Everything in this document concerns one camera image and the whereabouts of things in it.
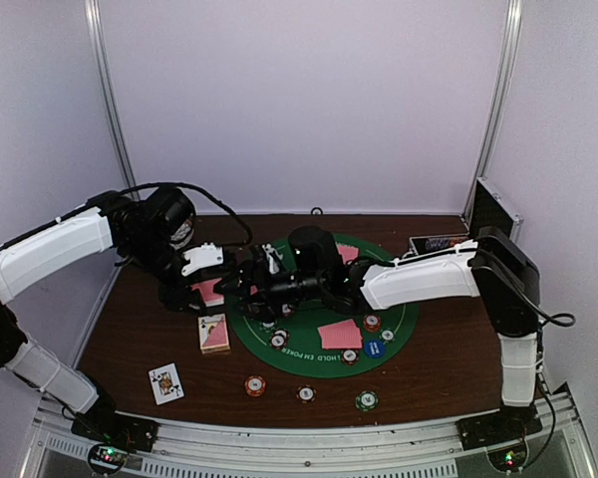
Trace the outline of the red backed card deck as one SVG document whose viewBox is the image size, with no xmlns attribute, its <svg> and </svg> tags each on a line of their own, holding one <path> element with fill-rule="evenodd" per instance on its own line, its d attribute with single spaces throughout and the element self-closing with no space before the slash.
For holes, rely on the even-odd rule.
<svg viewBox="0 0 598 478">
<path fill-rule="evenodd" d="M 223 306 L 224 296 L 214 291 L 214 287 L 221 281 L 220 278 L 206 280 L 191 286 L 192 291 L 198 291 L 204 304 L 208 307 Z"/>
</svg>

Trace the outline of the black chips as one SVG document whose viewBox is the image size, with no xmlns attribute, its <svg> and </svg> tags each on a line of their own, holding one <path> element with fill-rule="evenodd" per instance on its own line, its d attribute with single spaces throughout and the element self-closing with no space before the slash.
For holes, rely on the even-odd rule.
<svg viewBox="0 0 598 478">
<path fill-rule="evenodd" d="M 281 351 L 287 347 L 290 334 L 288 331 L 280 329 L 274 331 L 269 338 L 269 345 L 274 349 Z"/>
</svg>

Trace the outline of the jack of clubs card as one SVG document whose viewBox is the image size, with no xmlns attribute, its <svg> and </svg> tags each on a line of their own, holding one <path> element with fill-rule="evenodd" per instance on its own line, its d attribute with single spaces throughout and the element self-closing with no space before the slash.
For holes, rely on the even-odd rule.
<svg viewBox="0 0 598 478">
<path fill-rule="evenodd" d="M 149 382 L 156 405 L 163 405 L 184 397 L 174 362 L 150 370 Z"/>
</svg>

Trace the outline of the red five chip stack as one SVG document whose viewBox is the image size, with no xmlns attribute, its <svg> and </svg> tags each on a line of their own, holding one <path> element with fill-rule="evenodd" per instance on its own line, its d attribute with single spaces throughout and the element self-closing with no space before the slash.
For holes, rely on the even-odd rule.
<svg viewBox="0 0 598 478">
<path fill-rule="evenodd" d="M 244 388 L 248 396 L 259 397 L 266 390 L 266 381 L 260 375 L 252 375 L 245 380 Z"/>
</svg>

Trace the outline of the black hundred chip stack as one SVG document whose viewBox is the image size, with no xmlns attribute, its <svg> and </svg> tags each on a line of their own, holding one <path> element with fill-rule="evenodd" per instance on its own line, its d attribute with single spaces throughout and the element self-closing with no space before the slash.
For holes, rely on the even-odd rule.
<svg viewBox="0 0 598 478">
<path fill-rule="evenodd" d="M 309 385 L 300 386 L 297 389 L 296 397 L 302 403 L 313 402 L 316 398 L 316 389 Z"/>
</svg>

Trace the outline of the black chip bottom mat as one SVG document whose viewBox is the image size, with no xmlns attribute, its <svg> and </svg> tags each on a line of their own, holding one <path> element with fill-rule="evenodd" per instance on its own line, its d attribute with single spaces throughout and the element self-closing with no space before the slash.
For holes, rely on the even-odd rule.
<svg viewBox="0 0 598 478">
<path fill-rule="evenodd" d="M 358 362 L 360 356 L 358 350 L 343 350 L 340 355 L 341 362 L 345 365 L 354 365 Z"/>
</svg>

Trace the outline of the blue small blind button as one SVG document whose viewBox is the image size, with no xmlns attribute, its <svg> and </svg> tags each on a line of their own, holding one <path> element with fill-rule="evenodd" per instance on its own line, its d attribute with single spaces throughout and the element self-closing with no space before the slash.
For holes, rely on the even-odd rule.
<svg viewBox="0 0 598 478">
<path fill-rule="evenodd" d="M 369 340 L 364 342 L 364 353 L 370 359 L 380 359 L 386 353 L 386 346 L 380 340 Z"/>
</svg>

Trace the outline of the green chip stack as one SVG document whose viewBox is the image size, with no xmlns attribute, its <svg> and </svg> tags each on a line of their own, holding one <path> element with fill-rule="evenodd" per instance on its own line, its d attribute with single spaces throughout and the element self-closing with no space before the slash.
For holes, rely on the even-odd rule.
<svg viewBox="0 0 598 478">
<path fill-rule="evenodd" d="M 355 406 L 362 412 L 368 412 L 375 409 L 379 404 L 378 395 L 371 390 L 360 392 L 355 398 Z"/>
</svg>

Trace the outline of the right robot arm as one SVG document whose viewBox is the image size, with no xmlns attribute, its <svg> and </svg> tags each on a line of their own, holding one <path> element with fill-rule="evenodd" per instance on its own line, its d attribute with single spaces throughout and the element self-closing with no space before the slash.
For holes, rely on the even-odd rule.
<svg viewBox="0 0 598 478">
<path fill-rule="evenodd" d="M 500 340 L 502 410 L 491 418 L 497 438 L 513 438 L 529 422 L 539 349 L 536 266 L 501 231 L 482 229 L 474 240 L 408 259 L 360 255 L 344 261 L 332 233 L 316 226 L 294 230 L 288 245 L 294 268 L 271 246 L 250 256 L 215 286 L 237 298 L 241 312 L 260 322 L 283 317 L 307 300 L 340 314 L 453 297 L 481 298 Z"/>
</svg>

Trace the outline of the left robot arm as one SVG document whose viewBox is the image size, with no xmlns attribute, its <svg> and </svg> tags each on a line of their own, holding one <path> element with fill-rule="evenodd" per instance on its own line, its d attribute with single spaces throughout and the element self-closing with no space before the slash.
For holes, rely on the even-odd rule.
<svg viewBox="0 0 598 478">
<path fill-rule="evenodd" d="M 73 366 L 97 316 L 115 263 L 137 265 L 159 289 L 190 297 L 181 273 L 196 210 L 183 184 L 151 184 L 144 198 L 110 190 L 0 242 L 0 414 L 31 418 L 42 393 L 85 413 L 103 442 L 123 420 L 101 403 L 95 383 Z"/>
</svg>

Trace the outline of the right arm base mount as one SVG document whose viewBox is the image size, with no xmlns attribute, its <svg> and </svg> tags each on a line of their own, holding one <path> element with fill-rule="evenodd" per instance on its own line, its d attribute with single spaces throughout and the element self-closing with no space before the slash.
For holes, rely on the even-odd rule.
<svg viewBox="0 0 598 478">
<path fill-rule="evenodd" d="M 492 413 L 464 418 L 456 423 L 463 450 L 491 447 L 500 443 L 520 440 L 543 429 L 539 418 Z"/>
</svg>

